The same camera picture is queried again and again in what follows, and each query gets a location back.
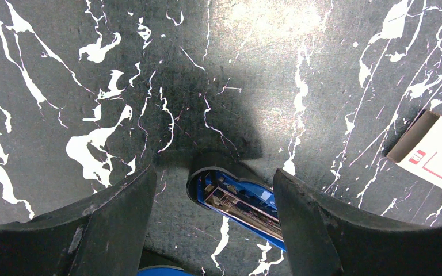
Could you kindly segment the red white staple box sleeve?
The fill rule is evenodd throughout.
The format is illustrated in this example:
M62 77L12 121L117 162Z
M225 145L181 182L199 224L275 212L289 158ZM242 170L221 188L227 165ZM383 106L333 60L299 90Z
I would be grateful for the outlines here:
M442 115L422 112L386 158L442 189Z

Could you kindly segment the blue stapler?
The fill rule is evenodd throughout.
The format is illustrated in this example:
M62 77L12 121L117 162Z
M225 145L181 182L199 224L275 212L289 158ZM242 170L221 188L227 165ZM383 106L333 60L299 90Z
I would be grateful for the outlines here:
M184 269L173 266L150 266L139 269L136 276L193 276Z
M243 163L218 152L198 155L189 169L186 192L197 205L285 250L273 189Z

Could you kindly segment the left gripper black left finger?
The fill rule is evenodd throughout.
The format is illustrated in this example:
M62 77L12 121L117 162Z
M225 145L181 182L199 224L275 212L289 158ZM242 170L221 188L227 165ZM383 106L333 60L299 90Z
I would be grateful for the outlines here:
M0 225L0 275L135 275L157 176L152 167L73 204Z

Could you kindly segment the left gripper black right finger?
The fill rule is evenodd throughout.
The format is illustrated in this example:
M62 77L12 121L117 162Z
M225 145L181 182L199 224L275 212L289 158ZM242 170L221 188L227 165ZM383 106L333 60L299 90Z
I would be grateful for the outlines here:
M442 226L364 211L282 169L273 188L293 275L442 275Z

